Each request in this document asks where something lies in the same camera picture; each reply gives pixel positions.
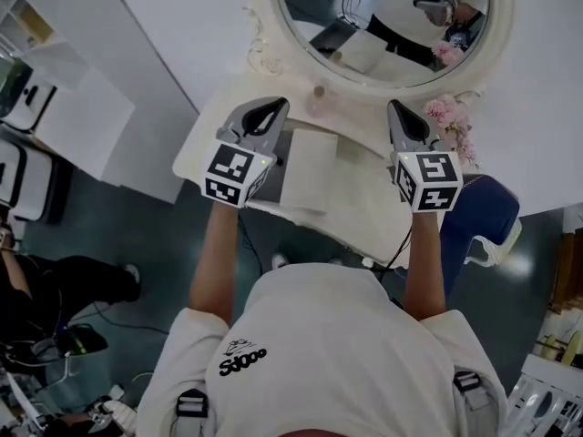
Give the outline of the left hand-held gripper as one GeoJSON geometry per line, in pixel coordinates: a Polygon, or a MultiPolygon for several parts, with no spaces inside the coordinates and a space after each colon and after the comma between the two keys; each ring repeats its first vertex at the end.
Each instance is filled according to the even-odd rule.
{"type": "Polygon", "coordinates": [[[286,97],[260,97],[237,106],[210,143],[201,194],[234,208],[244,208],[282,159],[276,137],[288,116],[286,97]]]}

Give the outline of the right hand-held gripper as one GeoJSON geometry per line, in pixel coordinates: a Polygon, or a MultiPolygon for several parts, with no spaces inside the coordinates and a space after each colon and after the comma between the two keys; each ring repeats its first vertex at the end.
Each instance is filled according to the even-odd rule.
{"type": "Polygon", "coordinates": [[[413,213],[450,211],[463,187],[459,156],[440,138],[428,140],[428,123],[402,102],[387,105],[394,151],[393,184],[413,213]]]}

